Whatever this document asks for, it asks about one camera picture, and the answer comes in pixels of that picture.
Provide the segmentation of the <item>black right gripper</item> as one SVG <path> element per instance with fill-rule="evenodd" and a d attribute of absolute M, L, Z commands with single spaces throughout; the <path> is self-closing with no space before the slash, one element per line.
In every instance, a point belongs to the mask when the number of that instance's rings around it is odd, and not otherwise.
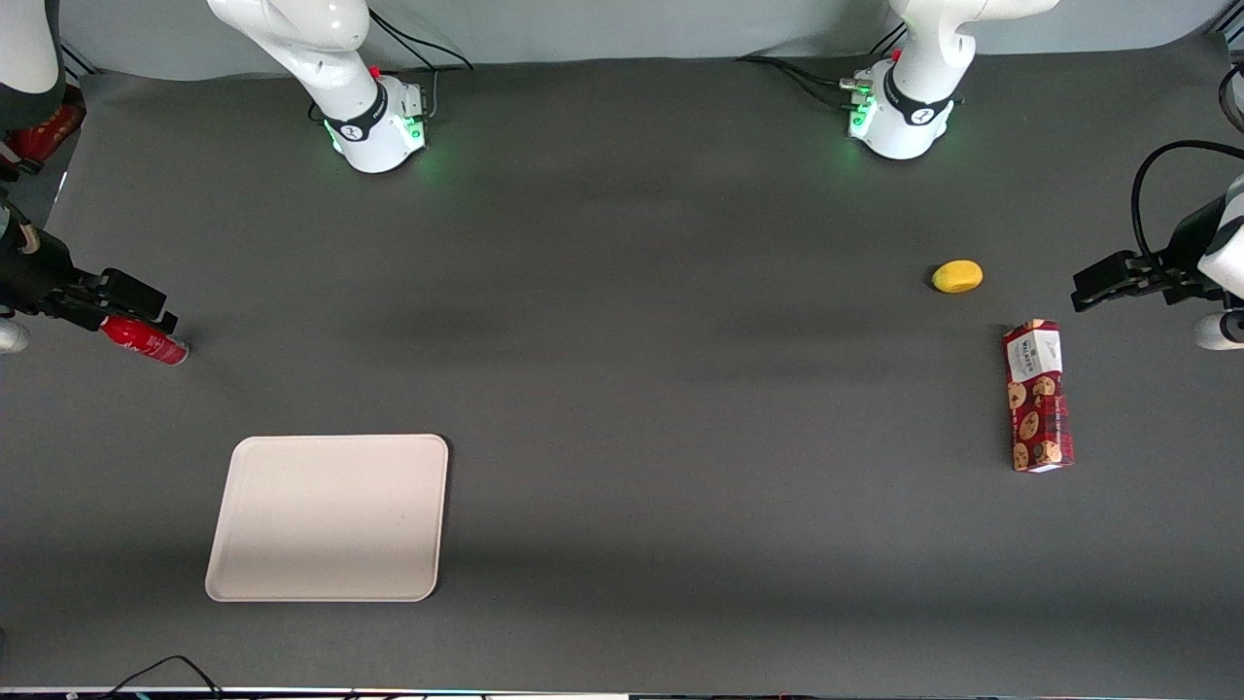
<path fill-rule="evenodd" d="M 58 320 L 90 332 L 101 331 L 106 320 L 114 316 L 167 334 L 178 327 L 178 316 L 164 310 L 164 293 L 114 267 L 96 276 L 96 291 L 65 291 L 77 283 L 77 269 L 67 245 L 37 228 L 9 199 L 2 200 L 2 228 L 5 315 L 57 315 Z"/>

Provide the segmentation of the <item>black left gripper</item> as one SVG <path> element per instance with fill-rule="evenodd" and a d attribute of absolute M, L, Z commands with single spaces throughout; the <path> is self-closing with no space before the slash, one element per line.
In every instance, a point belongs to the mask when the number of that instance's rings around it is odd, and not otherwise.
<path fill-rule="evenodd" d="M 1162 270 L 1141 254 L 1117 251 L 1095 262 L 1091 274 L 1075 274 L 1071 293 L 1075 313 L 1085 313 L 1105 301 L 1140 298 L 1158 292 L 1162 292 L 1164 305 L 1181 305 L 1191 298 L 1232 305 L 1232 293 L 1198 270 L 1225 208 L 1227 196 L 1219 195 L 1183 218 L 1167 247 L 1158 252 Z"/>

